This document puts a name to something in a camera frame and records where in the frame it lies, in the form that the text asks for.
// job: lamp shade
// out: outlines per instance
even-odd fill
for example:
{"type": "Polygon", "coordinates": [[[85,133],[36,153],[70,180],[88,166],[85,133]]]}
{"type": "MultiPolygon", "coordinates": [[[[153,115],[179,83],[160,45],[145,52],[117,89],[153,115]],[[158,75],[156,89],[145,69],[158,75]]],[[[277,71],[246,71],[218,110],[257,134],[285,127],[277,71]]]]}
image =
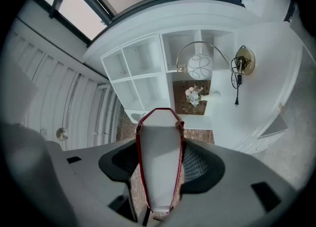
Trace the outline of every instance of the lamp shade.
{"type": "Polygon", "coordinates": [[[201,53],[193,55],[187,63],[187,73],[196,80],[203,80],[212,76],[213,58],[201,53]]]}

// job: lamp cord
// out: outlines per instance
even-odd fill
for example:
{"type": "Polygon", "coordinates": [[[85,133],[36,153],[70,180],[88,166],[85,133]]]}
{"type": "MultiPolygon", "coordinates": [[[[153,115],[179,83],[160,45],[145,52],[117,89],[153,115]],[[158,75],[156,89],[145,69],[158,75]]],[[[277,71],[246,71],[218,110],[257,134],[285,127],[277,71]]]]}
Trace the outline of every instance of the lamp cord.
{"type": "Polygon", "coordinates": [[[235,106],[239,105],[239,101],[238,101],[238,94],[239,94],[239,86],[241,85],[241,72],[245,70],[245,68],[247,67],[247,65],[251,62],[251,60],[246,59],[243,56],[239,56],[232,59],[231,61],[231,67],[233,69],[233,71],[235,72],[235,69],[237,69],[237,72],[232,73],[231,76],[231,82],[232,82],[232,86],[234,89],[237,89],[237,97],[235,100],[235,106]]]}

